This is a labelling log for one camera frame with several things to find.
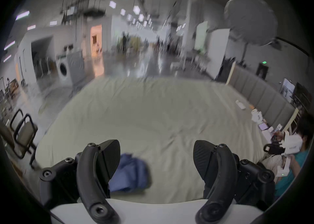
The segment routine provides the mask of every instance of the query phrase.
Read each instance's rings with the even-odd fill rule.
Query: gray partition
[[[295,108],[279,92],[263,79],[239,65],[235,65],[230,74],[228,84],[261,111],[269,125],[274,128],[278,124],[286,126]]]

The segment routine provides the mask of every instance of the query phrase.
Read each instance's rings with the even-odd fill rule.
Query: doorway
[[[96,57],[98,54],[102,53],[101,33],[102,25],[90,28],[90,53],[92,57]]]
[[[36,79],[42,78],[56,70],[50,57],[54,55],[53,37],[47,37],[31,43],[31,52]]]

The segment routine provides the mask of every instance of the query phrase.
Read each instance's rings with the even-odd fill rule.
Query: washing machine
[[[85,78],[82,51],[58,55],[56,64],[63,86],[73,86]]]

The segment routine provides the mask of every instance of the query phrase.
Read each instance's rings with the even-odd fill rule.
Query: crumpled blue fabric
[[[111,192],[131,192],[135,189],[145,189],[148,184],[148,170],[146,163],[132,154],[122,154],[119,166],[109,181]]]

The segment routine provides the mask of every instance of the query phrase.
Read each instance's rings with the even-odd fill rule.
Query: chair
[[[31,116],[29,114],[26,114],[23,119],[18,123],[16,129],[13,129],[12,123],[19,112],[22,114],[22,117],[24,116],[21,109],[18,109],[10,123],[10,128],[12,132],[14,132],[13,136],[10,129],[2,121],[0,121],[0,135],[2,136],[3,140],[8,143],[14,154],[19,159],[23,159],[26,152],[31,154],[32,156],[30,158],[29,164],[32,169],[34,169],[32,163],[35,159],[36,146],[33,144],[33,140],[35,138],[38,127],[37,125],[33,124]],[[21,154],[18,154],[15,151],[15,143],[17,143]]]

